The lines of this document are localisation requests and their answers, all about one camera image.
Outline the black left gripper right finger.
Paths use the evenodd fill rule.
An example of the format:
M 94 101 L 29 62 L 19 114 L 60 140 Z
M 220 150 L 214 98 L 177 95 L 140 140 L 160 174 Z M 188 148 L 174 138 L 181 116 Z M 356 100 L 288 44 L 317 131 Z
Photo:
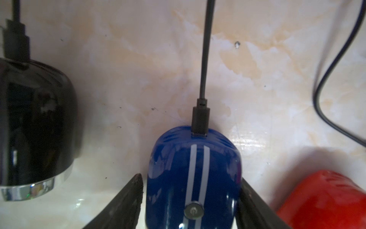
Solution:
M 242 178 L 235 216 L 238 229 L 291 229 Z

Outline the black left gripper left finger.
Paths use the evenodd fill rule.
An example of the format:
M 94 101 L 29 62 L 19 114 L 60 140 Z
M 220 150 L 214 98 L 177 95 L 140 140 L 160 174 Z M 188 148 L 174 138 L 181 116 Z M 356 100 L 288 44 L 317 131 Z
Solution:
M 86 229 L 135 229 L 143 201 L 143 179 L 136 174 Z

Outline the blue electric shaver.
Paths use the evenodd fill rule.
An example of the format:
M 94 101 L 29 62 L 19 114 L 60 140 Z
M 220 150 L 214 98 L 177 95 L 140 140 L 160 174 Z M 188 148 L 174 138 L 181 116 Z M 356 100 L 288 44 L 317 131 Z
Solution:
M 145 223 L 149 229 L 230 229 L 241 189 L 241 156 L 224 135 L 173 128 L 149 162 Z

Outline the red electric shaver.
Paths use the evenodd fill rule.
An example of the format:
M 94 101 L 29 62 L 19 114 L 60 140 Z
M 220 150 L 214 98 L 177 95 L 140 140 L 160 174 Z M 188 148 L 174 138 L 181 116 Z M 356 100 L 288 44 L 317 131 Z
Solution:
M 277 214 L 293 229 L 364 229 L 366 192 L 340 173 L 321 170 L 302 180 Z

